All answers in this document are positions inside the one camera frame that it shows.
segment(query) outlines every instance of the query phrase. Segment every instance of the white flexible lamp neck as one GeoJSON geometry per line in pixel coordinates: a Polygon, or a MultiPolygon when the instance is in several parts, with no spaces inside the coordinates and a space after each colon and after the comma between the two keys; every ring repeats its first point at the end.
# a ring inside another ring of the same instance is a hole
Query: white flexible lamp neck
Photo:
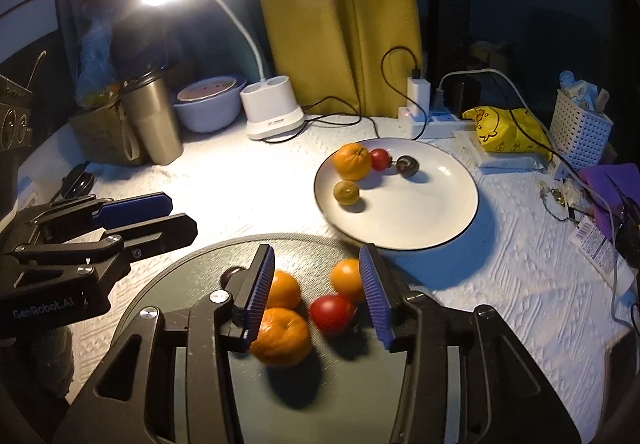
{"type": "Polygon", "coordinates": [[[258,64],[258,73],[260,74],[260,80],[261,81],[265,80],[264,68],[262,66],[262,58],[260,57],[260,52],[258,51],[258,47],[256,46],[254,39],[251,37],[249,32],[246,30],[246,28],[242,26],[242,23],[240,23],[240,20],[236,17],[236,15],[232,12],[232,10],[226,5],[224,1],[215,0],[215,2],[218,5],[220,5],[222,10],[226,12],[226,15],[228,15],[231,18],[236,28],[240,30],[240,32],[244,36],[244,39],[246,39],[246,42],[249,43],[251,50],[254,52],[255,62],[258,64]]]}

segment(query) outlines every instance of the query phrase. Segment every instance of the plastic bag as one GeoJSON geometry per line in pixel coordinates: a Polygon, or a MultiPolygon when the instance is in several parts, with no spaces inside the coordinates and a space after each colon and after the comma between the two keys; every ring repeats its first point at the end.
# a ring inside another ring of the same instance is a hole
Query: plastic bag
{"type": "MultiPolygon", "coordinates": [[[[512,111],[520,127],[531,138],[551,147],[540,124],[527,110],[520,108],[512,111]]],[[[462,117],[476,121],[480,145],[489,153],[541,153],[549,157],[548,151],[529,140],[518,129],[507,109],[479,106],[465,111],[462,117]]]]}
{"type": "Polygon", "coordinates": [[[120,89],[110,59],[111,27],[105,20],[92,20],[82,39],[80,75],[76,86],[76,102],[84,109],[103,106],[120,89]]]}

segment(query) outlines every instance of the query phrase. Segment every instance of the plate rim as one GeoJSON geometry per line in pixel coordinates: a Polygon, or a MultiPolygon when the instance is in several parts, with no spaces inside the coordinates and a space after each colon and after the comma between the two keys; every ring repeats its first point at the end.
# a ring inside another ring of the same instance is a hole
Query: plate rim
{"type": "Polygon", "coordinates": [[[378,247],[379,249],[383,249],[383,250],[393,250],[396,252],[420,252],[423,250],[428,250],[428,249],[436,249],[438,247],[442,247],[443,245],[446,245],[447,243],[451,243],[452,241],[454,241],[455,239],[458,239],[460,236],[462,236],[463,234],[466,233],[466,231],[468,230],[468,228],[471,226],[472,223],[474,223],[474,220],[476,219],[476,217],[478,216],[478,211],[480,210],[480,191],[478,189],[478,183],[476,182],[474,176],[471,174],[471,171],[469,171],[469,169],[461,162],[459,161],[457,158],[455,158],[451,153],[447,153],[446,151],[444,151],[444,149],[439,148],[437,146],[434,146],[432,144],[426,144],[426,143],[422,143],[419,140],[412,140],[412,139],[404,139],[401,137],[383,137],[383,138],[369,138],[369,139],[363,139],[363,140],[359,140],[356,143],[362,143],[362,142],[368,142],[368,141],[377,141],[377,140],[406,140],[409,142],[417,142],[419,144],[421,144],[422,146],[425,147],[430,147],[430,148],[434,148],[438,151],[442,151],[444,154],[446,154],[447,156],[451,157],[453,160],[455,160],[458,164],[460,164],[463,169],[466,171],[466,173],[469,175],[469,178],[471,178],[471,181],[474,183],[474,189],[476,191],[476,210],[473,213],[473,216],[471,218],[471,220],[469,220],[469,223],[466,225],[466,227],[460,231],[456,236],[449,238],[447,241],[443,241],[441,243],[438,243],[436,245],[429,245],[427,247],[418,247],[416,249],[398,249],[397,247],[385,247],[383,245],[380,245],[378,243],[375,243],[373,241],[365,241],[362,239],[359,239],[355,236],[352,236],[349,233],[345,233],[340,227],[338,227],[335,223],[333,223],[331,221],[331,219],[327,216],[327,214],[322,210],[322,207],[320,207],[320,204],[318,202],[318,194],[316,193],[316,181],[318,180],[318,173],[320,172],[320,169],[322,168],[322,166],[325,164],[325,162],[327,162],[332,156],[334,156],[338,150],[340,148],[338,148],[336,151],[334,151],[333,153],[331,153],[327,158],[325,158],[320,165],[318,166],[318,169],[316,170],[316,175],[314,176],[314,200],[316,201],[316,206],[318,207],[318,210],[320,211],[320,213],[322,214],[322,217],[326,220],[326,222],[332,226],[334,229],[338,230],[340,233],[342,233],[345,236],[348,236],[350,239],[358,242],[358,243],[374,243],[376,247],[378,247]]]}

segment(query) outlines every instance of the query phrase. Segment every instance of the white textured tablecloth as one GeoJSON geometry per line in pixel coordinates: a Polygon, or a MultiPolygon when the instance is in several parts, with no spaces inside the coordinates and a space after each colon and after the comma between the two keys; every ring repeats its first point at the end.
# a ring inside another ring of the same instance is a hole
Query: white textured tablecloth
{"type": "MultiPolygon", "coordinates": [[[[402,137],[396,120],[377,119],[383,137],[402,137]]],[[[104,356],[124,309],[159,272],[196,249],[239,236],[306,233],[336,237],[316,207],[318,166],[341,145],[373,137],[369,121],[312,126],[289,143],[250,141],[239,120],[212,136],[191,136],[167,167],[104,167],[94,192],[122,199],[164,191],[174,213],[198,223],[188,248],[132,265],[115,285],[111,311],[72,326],[76,373],[69,400],[104,356]]],[[[572,227],[540,201],[539,173],[484,174],[453,140],[433,143],[460,159],[480,192],[478,216],[449,244],[395,258],[444,305],[497,308],[555,387],[583,442],[595,434],[604,395],[605,351],[623,329],[610,317],[611,290],[568,240],[572,227]]],[[[620,316],[625,316],[620,307],[620,316]]]]}

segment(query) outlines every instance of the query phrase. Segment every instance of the brown paper bag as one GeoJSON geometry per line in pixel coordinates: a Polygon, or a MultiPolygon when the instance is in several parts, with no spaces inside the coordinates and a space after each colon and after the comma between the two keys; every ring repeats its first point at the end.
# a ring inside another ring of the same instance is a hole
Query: brown paper bag
{"type": "Polygon", "coordinates": [[[140,166],[148,160],[119,98],[97,109],[80,110],[69,117],[69,124],[91,162],[140,166]]]}

